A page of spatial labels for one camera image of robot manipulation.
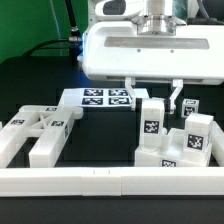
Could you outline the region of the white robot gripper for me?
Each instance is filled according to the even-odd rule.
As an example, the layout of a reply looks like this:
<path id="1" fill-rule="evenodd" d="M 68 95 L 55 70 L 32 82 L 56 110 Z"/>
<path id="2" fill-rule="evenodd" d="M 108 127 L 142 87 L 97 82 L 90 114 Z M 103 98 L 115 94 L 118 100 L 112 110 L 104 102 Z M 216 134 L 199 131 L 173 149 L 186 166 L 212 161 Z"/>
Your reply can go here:
<path id="1" fill-rule="evenodd" d="M 84 42 L 84 73 L 91 80 L 123 80 L 136 108 L 138 82 L 172 81 L 169 113 L 186 84 L 224 82 L 224 26 L 179 26 L 174 36 L 137 33 L 129 21 L 99 22 Z"/>

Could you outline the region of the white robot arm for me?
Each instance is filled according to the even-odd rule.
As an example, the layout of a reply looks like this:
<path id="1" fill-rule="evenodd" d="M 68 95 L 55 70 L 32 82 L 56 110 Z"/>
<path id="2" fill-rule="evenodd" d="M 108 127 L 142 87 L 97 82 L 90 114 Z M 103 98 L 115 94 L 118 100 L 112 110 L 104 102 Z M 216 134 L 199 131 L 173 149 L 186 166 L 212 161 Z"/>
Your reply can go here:
<path id="1" fill-rule="evenodd" d="M 170 83 L 168 111 L 185 84 L 224 82 L 224 24 L 188 16 L 200 0 L 87 0 L 82 68 L 91 80 Z"/>

